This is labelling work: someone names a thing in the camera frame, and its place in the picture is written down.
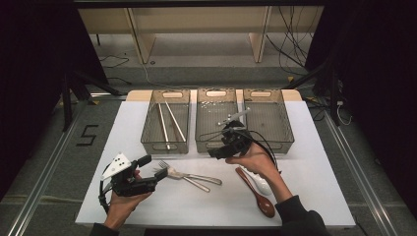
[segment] human hand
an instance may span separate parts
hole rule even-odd
[[[139,175],[139,170],[135,171],[135,178],[137,180],[142,179]],[[112,192],[104,225],[110,229],[118,230],[125,223],[132,211],[135,210],[136,206],[150,195],[151,192],[132,197],[119,197],[116,193]]]
[[[260,174],[264,179],[268,179],[278,172],[269,155],[255,143],[251,144],[246,154],[228,157],[225,161],[228,164],[242,165],[249,171]]]

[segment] gray floor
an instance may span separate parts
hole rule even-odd
[[[283,40],[283,35],[279,33],[270,34],[269,37],[279,46]],[[108,78],[118,78],[110,79],[110,84],[122,91],[160,89],[162,85],[189,89],[198,86],[229,86],[238,89],[280,88],[288,84],[288,77],[300,77],[294,75],[294,72],[305,73],[303,68],[288,61],[284,56],[279,56],[269,42],[266,44],[263,62],[255,63],[248,35],[242,33],[159,34],[149,62],[145,66],[138,63],[129,35],[101,35],[100,46],[96,44],[95,35],[91,36],[91,40],[100,58],[114,55],[129,59],[128,62],[117,67],[105,68]],[[311,37],[307,34],[301,47],[308,51],[310,41]],[[286,43],[283,48],[295,57],[291,44]],[[126,59],[107,58],[102,61],[102,65],[112,67],[123,61]],[[299,87],[300,93],[303,96],[313,96],[311,92],[313,84],[314,81],[310,81]],[[101,92],[96,87],[89,89],[91,92]],[[28,215],[29,224],[24,228],[24,235],[89,234],[88,228],[77,225],[74,221],[122,102],[122,99],[114,97],[110,99],[97,97],[94,100],[96,103],[77,104],[77,100],[74,99],[76,114],[80,115],[69,136],[68,144],[62,150],[59,162],[52,169],[53,174],[47,181],[42,198],[35,206],[33,214]],[[320,119],[325,112],[320,108],[311,108],[312,118],[317,119],[315,124],[334,174],[358,223],[351,229],[331,229],[330,232],[332,235],[386,235],[375,218],[373,207],[363,195],[362,187],[355,179],[355,173],[346,161],[346,156],[343,155],[339,143],[334,138],[329,125],[331,122],[326,116]],[[344,110],[341,110],[341,115],[349,116]],[[51,157],[55,157],[53,155],[56,153],[55,147],[64,135],[63,118],[63,107],[58,103],[56,109],[51,112],[49,125],[39,139],[32,158],[23,166],[7,196],[0,203],[0,235],[7,235],[32,193],[33,186],[37,186],[36,183],[39,176],[42,176],[44,167],[50,162]],[[95,134],[96,138],[92,146],[77,146],[89,142],[81,137],[87,125],[97,126],[89,128],[89,132]],[[341,125],[339,131],[346,138],[355,159],[364,169],[366,178],[387,212],[397,235],[416,235],[416,219],[376,161],[357,124],[352,122],[350,125]],[[145,229],[123,227],[121,232],[121,235],[144,235]]]

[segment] person's left hand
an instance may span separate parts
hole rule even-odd
[[[139,170],[135,171],[135,177],[138,180],[141,179]],[[150,195],[151,192],[132,197],[119,197],[116,193],[112,192],[110,206],[104,225],[110,229],[118,230],[125,223],[132,211],[135,210],[136,206]]]

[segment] black stand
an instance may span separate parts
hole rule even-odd
[[[64,132],[67,131],[73,120],[70,90],[74,93],[78,100],[89,100],[91,98],[91,94],[86,88],[86,84],[95,85],[98,88],[108,91],[110,94],[115,96],[127,94],[126,92],[120,92],[117,89],[105,85],[83,72],[75,71],[73,73],[66,74],[62,80],[62,100],[64,102],[65,116],[63,129]]]
[[[308,75],[300,78],[299,80],[291,83],[290,85],[284,87],[283,89],[296,89],[297,87],[303,85],[304,83],[310,81],[313,78],[317,78],[317,81],[313,87],[313,93],[315,95],[325,95],[328,90],[330,92],[330,116],[336,126],[339,126],[339,120],[337,116],[337,100],[339,99],[338,91],[338,74],[340,70],[340,57],[342,46],[346,44],[346,40],[352,33],[352,29],[358,21],[358,17],[361,14],[361,10],[364,9],[365,2],[370,2],[368,0],[363,0],[358,7],[351,13],[350,17],[344,23],[343,27],[340,30],[337,40],[334,44],[334,47],[331,49],[327,60],[311,71]]]

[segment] person's right hand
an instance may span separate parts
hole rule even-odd
[[[228,164],[240,164],[249,171],[260,174],[262,178],[268,179],[275,175],[278,170],[268,154],[257,144],[252,143],[244,155],[231,156],[225,159]]]

